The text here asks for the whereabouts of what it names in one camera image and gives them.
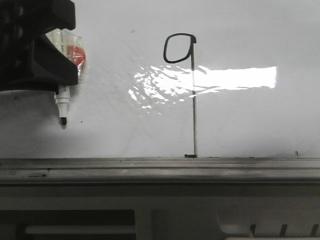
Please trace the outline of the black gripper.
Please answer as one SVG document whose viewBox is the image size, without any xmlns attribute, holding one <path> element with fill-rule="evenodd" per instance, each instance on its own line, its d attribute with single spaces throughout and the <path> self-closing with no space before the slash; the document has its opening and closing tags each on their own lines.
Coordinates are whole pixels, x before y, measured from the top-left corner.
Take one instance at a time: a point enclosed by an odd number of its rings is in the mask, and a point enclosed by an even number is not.
<svg viewBox="0 0 320 240">
<path fill-rule="evenodd" d="M 75 27 L 71 0 L 2 0 L 0 90 L 58 92 L 59 85 L 77 85 L 77 66 L 46 36 Z"/>
</svg>

